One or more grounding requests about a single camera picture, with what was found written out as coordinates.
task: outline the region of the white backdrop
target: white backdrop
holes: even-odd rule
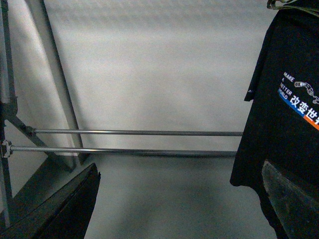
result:
[[[45,1],[80,128],[242,131],[265,1]],[[236,150],[239,138],[82,136],[86,147]]]

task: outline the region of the black t-shirt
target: black t-shirt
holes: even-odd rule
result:
[[[319,8],[319,1],[291,5]],[[245,98],[252,99],[231,184],[259,187],[268,159],[318,186],[319,18],[296,9],[278,12]]]

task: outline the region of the black fabric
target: black fabric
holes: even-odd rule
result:
[[[291,5],[319,8],[319,1]],[[312,185],[319,183],[319,18],[295,9],[278,12],[245,100],[254,101],[230,183],[253,188],[277,237],[288,238],[270,204],[261,171],[269,159]]]
[[[91,164],[29,215],[0,234],[3,239],[83,239],[94,210],[100,175]]]

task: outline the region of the metal rack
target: metal rack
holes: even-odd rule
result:
[[[67,171],[72,171],[66,165],[61,156],[55,153],[111,153],[147,156],[234,156],[234,151],[191,151],[191,150],[145,150],[145,149],[111,149],[111,148],[64,148],[47,147],[47,145],[37,136],[39,133],[58,133],[58,134],[116,134],[116,135],[175,135],[175,136],[242,136],[242,132],[215,132],[215,131],[136,131],[136,130],[79,130],[79,129],[34,129],[26,126],[17,116],[17,97],[15,95],[12,56],[10,48],[10,34],[8,23],[8,4],[7,0],[0,0],[0,144],[1,144],[1,163],[0,163],[0,188],[4,207],[5,226],[10,227],[15,222],[13,198],[10,183],[8,159],[15,151],[37,151],[45,152],[58,165]],[[12,123],[22,132],[36,147],[25,147],[12,145],[7,141],[4,134],[5,120]]]

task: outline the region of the diagonal metal bar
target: diagonal metal bar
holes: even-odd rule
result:
[[[47,147],[47,145],[34,133],[30,132],[29,127],[27,127],[17,116],[9,117],[7,119],[11,124],[13,124],[21,133],[23,133],[32,143],[39,147]],[[71,172],[73,168],[70,168],[62,160],[62,156],[56,155],[54,152],[44,152],[49,158],[53,159],[55,163],[61,166],[64,170]]]

